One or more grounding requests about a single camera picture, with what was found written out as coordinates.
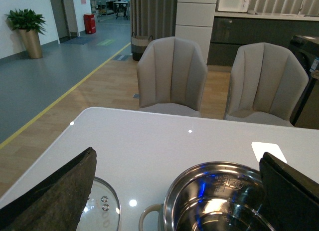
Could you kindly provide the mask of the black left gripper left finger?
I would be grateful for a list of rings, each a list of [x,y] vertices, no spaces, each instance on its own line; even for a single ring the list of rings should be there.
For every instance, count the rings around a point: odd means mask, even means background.
[[[74,231],[91,193],[97,165],[89,147],[0,210],[2,231]]]

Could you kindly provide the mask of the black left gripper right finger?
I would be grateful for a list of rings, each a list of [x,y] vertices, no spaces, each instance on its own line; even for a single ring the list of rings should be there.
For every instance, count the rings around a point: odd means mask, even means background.
[[[278,231],[319,229],[319,184],[266,152],[259,162],[274,224]]]

